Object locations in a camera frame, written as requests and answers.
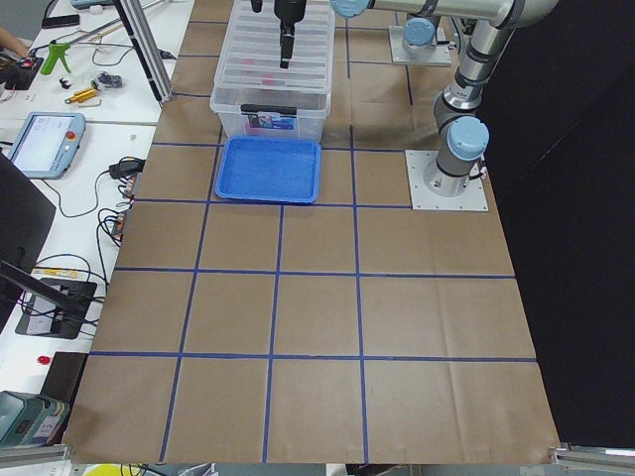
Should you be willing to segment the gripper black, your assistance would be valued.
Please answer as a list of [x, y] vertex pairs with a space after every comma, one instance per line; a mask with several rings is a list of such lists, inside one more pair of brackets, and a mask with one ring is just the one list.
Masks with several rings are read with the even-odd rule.
[[[251, 0], [254, 13], [260, 13], [263, 8], [262, 0]], [[293, 57], [295, 41], [295, 25], [301, 22], [306, 13], [306, 0], [275, 0], [274, 14], [280, 23], [280, 68], [288, 68]]]

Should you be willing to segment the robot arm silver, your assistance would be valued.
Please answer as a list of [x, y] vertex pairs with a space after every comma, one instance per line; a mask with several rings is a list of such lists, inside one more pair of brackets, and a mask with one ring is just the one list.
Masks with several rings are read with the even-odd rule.
[[556, 7], [555, 1], [332, 1], [330, 7], [343, 18], [354, 18], [368, 9], [401, 11], [415, 20], [433, 17], [474, 19], [474, 30], [459, 57], [454, 79], [435, 99], [434, 116], [441, 147], [424, 172], [433, 193], [458, 196], [472, 180], [470, 171], [482, 159], [489, 142], [484, 123], [475, 117], [482, 89], [488, 82], [506, 44], [518, 28], [533, 25]]
[[403, 46], [411, 55], [421, 54], [425, 50], [437, 47], [448, 47], [450, 50], [455, 43], [438, 39], [439, 16], [424, 17], [409, 15], [403, 30]]

